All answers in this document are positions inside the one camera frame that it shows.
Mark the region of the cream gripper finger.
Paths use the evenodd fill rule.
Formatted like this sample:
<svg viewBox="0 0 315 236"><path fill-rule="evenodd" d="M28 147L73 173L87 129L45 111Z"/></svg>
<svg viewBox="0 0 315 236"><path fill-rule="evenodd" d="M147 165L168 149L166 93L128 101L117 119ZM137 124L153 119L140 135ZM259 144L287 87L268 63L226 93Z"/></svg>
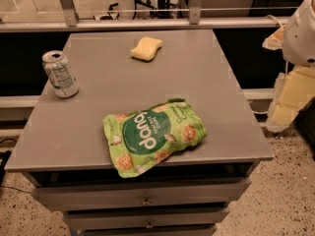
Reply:
<svg viewBox="0 0 315 236"><path fill-rule="evenodd" d="M284 26L281 26L263 41L262 46L269 50L282 49L283 39L284 39Z"/></svg>
<svg viewBox="0 0 315 236"><path fill-rule="evenodd" d="M266 128L279 133L288 128L299 111L315 97L315 69L295 66L288 74L279 73L274 93Z"/></svg>

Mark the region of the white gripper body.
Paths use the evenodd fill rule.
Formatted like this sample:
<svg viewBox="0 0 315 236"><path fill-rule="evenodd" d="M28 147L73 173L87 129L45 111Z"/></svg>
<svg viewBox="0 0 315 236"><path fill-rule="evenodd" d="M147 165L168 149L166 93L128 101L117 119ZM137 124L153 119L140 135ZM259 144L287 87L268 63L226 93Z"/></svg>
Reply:
<svg viewBox="0 0 315 236"><path fill-rule="evenodd" d="M293 65L315 66L315 0L304 0L283 32L283 59Z"/></svg>

